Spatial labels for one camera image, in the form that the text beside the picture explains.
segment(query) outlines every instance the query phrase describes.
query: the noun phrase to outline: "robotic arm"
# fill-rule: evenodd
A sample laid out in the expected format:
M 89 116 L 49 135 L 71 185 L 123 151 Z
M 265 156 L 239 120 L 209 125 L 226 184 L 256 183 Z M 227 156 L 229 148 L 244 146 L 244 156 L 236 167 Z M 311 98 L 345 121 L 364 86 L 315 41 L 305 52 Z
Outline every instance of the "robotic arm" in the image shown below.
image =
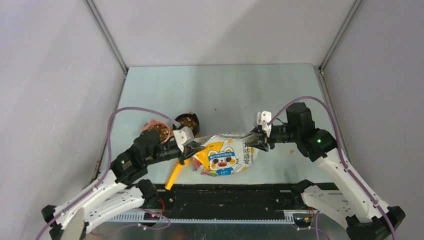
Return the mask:
M 109 198 L 146 175 L 147 166 L 176 158 L 183 165 L 184 160 L 204 149 L 199 143 L 193 141 L 193 133 L 188 127 L 174 130 L 173 134 L 174 138 L 161 143 L 158 132 L 143 131 L 134 140 L 133 145 L 119 154 L 111 163 L 110 170 L 100 185 L 95 187 L 101 180 L 98 178 L 70 201 L 59 206 L 44 207 L 41 213 L 48 223 L 87 191 L 92 191 L 68 211 L 62 212 L 52 223 L 52 229 L 49 232 L 51 238 L 60 239 L 72 217 L 81 208 L 84 208 L 85 212 L 85 227 L 81 235 L 83 239 L 95 227 L 118 214 L 141 206 L 152 207 L 157 202 L 158 192 L 152 182 L 147 179 L 138 181 L 125 193 Z
M 268 151 L 269 148 L 274 149 L 276 143 L 295 143 L 303 156 L 331 176 L 344 196 L 343 199 L 330 195 L 311 181 L 303 180 L 291 190 L 295 198 L 335 220 L 346 229 L 352 240 L 383 240 L 391 234 L 379 208 L 387 215 L 393 228 L 397 229 L 405 218 L 404 211 L 399 206 L 390 207 L 368 186 L 347 161 L 343 150 L 338 149 L 334 137 L 328 131 L 315 127 L 311 110 L 305 103 L 292 104 L 287 108 L 286 115 L 287 123 L 268 126 L 271 119 L 269 113 L 258 113 L 258 127 L 252 132 L 262 135 L 259 137 L 260 143 L 252 147 Z

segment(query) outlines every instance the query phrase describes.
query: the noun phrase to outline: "cartoon character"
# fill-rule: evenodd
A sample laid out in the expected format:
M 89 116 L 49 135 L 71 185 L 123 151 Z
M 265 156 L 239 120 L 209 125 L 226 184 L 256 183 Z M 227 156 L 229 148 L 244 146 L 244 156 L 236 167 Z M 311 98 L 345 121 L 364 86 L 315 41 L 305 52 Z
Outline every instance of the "cartoon character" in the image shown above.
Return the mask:
M 220 149 L 218 148 L 219 151 L 215 150 L 217 149 L 215 148 L 211 149 L 207 154 L 210 170 L 215 172 L 218 176 L 230 175 L 241 166 L 241 164 L 239 164 L 234 168 L 239 161 L 236 158 L 234 149 L 229 146 L 231 142 L 231 139 L 225 140 L 222 143 L 222 147 Z M 214 145 L 216 147 L 221 146 L 221 144 L 217 144 L 217 142 L 214 143 Z

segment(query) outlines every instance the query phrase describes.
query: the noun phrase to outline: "yellow snack package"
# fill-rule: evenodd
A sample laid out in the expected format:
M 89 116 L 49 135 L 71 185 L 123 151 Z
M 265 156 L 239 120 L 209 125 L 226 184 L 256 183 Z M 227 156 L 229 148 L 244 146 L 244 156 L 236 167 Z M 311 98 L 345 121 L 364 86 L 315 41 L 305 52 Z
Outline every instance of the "yellow snack package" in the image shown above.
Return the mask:
M 258 149 L 248 144 L 255 139 L 257 136 L 252 133 L 197 138 L 205 149 L 191 158 L 193 168 L 195 171 L 201 168 L 200 174 L 212 177 L 243 172 L 255 162 Z

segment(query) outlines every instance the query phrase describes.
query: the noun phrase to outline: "gray wall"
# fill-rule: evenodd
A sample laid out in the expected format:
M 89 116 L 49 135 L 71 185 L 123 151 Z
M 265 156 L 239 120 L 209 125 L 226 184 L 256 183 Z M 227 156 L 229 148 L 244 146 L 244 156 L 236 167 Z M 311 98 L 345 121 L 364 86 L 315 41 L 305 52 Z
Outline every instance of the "gray wall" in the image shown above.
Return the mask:
M 122 75 L 82 0 L 0 2 L 1 239 L 90 181 Z
M 364 1 L 324 73 L 354 166 L 423 239 L 424 1 Z

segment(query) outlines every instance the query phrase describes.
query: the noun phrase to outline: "blue label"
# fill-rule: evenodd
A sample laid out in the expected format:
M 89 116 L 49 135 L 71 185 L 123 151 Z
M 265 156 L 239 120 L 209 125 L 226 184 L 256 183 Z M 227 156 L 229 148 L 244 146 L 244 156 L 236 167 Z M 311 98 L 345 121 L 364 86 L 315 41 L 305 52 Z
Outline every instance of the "blue label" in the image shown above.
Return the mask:
M 219 158 L 232 157 L 232 156 L 235 156 L 233 151 L 221 152 L 221 153 L 217 153 L 217 154 L 214 154 L 214 155 L 210 155 L 209 161 L 212 160 L 212 159 L 219 159 Z

